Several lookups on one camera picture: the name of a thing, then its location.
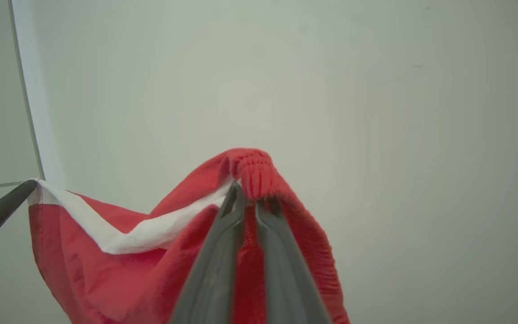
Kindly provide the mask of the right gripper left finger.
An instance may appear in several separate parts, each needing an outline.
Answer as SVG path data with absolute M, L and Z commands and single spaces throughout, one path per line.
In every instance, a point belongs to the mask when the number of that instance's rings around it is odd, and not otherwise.
M 179 294 L 170 324 L 230 324 L 246 198 L 232 182 Z

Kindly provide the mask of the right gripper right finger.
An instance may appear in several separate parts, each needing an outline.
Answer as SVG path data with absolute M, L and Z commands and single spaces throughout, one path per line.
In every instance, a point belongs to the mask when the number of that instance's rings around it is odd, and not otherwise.
M 331 324 L 304 255 L 278 204 L 257 204 L 268 324 Z

